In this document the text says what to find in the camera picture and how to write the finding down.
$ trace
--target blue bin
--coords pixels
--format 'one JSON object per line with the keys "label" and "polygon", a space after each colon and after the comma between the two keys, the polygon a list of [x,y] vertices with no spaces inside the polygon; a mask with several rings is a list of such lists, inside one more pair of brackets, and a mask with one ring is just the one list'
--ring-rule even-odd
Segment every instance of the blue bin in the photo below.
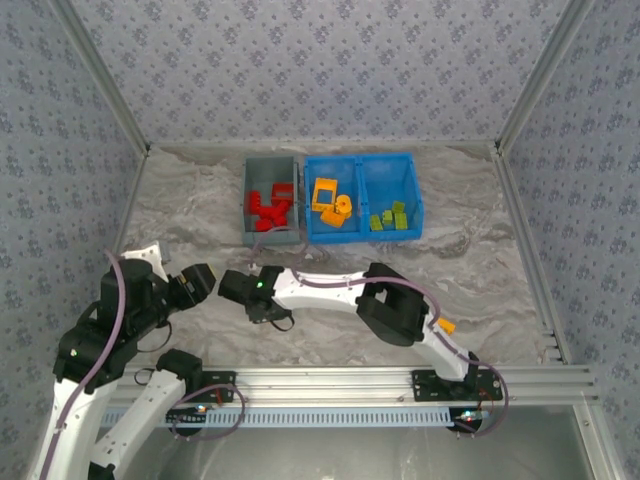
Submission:
{"label": "blue bin", "polygon": [[[311,211],[318,177],[338,180],[338,195],[351,198],[354,213],[339,229],[322,222],[319,212]],[[307,157],[304,183],[310,243],[400,242],[422,236],[424,206],[411,153]],[[372,232],[369,215],[382,218],[382,212],[390,210],[394,201],[405,204],[407,230],[395,230],[393,226]]]}
{"label": "blue bin", "polygon": [[361,155],[361,189],[368,213],[379,215],[391,210],[394,201],[404,203],[407,230],[395,230],[395,226],[380,232],[367,228],[369,242],[400,242],[422,236],[424,206],[411,153],[380,153]]}
{"label": "blue bin", "polygon": [[[369,229],[369,215],[366,212],[362,194],[361,163],[351,155],[331,157],[307,157],[304,165],[305,216],[307,236],[310,243],[350,243],[362,242]],[[337,195],[349,195],[353,213],[340,228],[327,225],[320,220],[320,212],[311,211],[311,200],[316,178],[332,178],[338,181]]]}

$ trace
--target patterned wallpaper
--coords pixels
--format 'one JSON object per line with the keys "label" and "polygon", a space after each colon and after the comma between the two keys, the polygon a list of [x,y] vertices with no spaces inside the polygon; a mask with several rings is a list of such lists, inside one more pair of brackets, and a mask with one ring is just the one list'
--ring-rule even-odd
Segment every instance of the patterned wallpaper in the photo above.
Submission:
{"label": "patterned wallpaper", "polygon": [[574,360],[640,478],[640,3],[598,0],[510,153]]}
{"label": "patterned wallpaper", "polygon": [[567,0],[73,0],[151,142],[492,139]]}
{"label": "patterned wallpaper", "polygon": [[0,8],[0,478],[22,478],[61,334],[95,298],[137,155],[41,1]]}

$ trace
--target small green cube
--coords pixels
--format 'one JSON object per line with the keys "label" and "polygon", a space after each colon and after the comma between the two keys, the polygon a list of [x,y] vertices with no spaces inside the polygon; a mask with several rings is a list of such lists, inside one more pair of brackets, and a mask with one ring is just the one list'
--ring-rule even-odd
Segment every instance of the small green cube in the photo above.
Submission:
{"label": "small green cube", "polygon": [[393,202],[393,206],[391,207],[391,211],[393,213],[403,213],[404,212],[404,203],[402,203],[402,202]]}
{"label": "small green cube", "polygon": [[393,212],[391,210],[382,212],[382,223],[384,225],[391,225],[393,223]]}
{"label": "small green cube", "polygon": [[378,215],[371,215],[371,217],[369,217],[369,226],[374,232],[382,231],[382,223],[380,222],[380,217]]}
{"label": "small green cube", "polygon": [[396,230],[406,230],[407,226],[407,214],[406,213],[396,213]]}

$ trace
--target gray marble floor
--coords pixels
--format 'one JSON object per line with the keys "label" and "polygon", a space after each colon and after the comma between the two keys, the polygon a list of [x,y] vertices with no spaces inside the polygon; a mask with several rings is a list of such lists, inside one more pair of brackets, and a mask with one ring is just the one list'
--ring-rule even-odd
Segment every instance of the gray marble floor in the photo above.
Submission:
{"label": "gray marble floor", "polygon": [[[382,261],[431,289],[443,315],[457,325],[453,338],[494,363],[535,364],[543,357],[522,262],[494,166],[485,147],[411,147],[427,218],[420,240],[399,244],[327,247],[330,258],[309,250],[300,269],[340,273]],[[238,212],[242,159],[247,154],[388,151],[388,148],[289,147],[154,148],[133,209],[126,246],[165,241],[169,273],[209,262],[221,276],[227,268],[248,271],[249,249],[241,244]],[[264,250],[259,264],[287,265],[299,247]],[[170,346],[202,356],[207,365],[402,365],[422,363],[410,348],[378,340],[355,316],[307,310],[281,333],[249,323],[242,308],[212,295],[173,317]],[[159,345],[153,332],[141,348]],[[140,354],[138,364],[160,354]]]}

